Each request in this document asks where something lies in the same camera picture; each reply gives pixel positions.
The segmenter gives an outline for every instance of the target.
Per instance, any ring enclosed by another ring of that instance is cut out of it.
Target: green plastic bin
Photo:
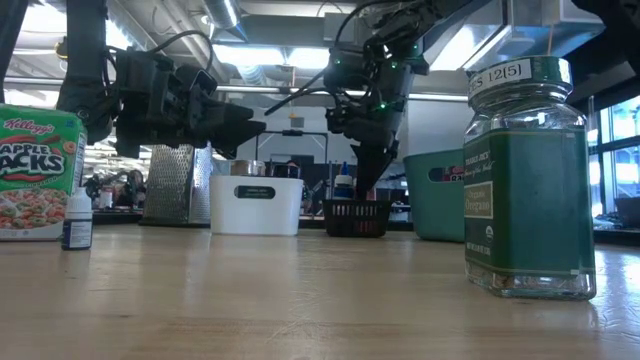
[[[413,228],[421,239],[464,242],[462,149],[404,158]]]

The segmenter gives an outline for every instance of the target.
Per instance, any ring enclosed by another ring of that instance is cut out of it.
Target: glass jar
[[[572,89],[569,63],[547,56],[470,80],[466,273],[495,295],[596,294],[585,117],[564,103]]]

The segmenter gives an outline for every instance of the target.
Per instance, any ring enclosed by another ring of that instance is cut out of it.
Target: cereal box
[[[75,115],[0,104],[0,240],[56,240],[81,181],[86,129]]]

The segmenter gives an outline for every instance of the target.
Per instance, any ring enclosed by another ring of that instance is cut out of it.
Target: label on bin
[[[263,199],[269,200],[276,196],[276,189],[271,186],[247,186],[240,185],[233,190],[238,199]]]

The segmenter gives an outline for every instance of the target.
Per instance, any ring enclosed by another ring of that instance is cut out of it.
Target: desk
[[[496,298],[460,244],[96,227],[0,243],[0,359],[640,359],[640,251],[599,246],[591,302]]]

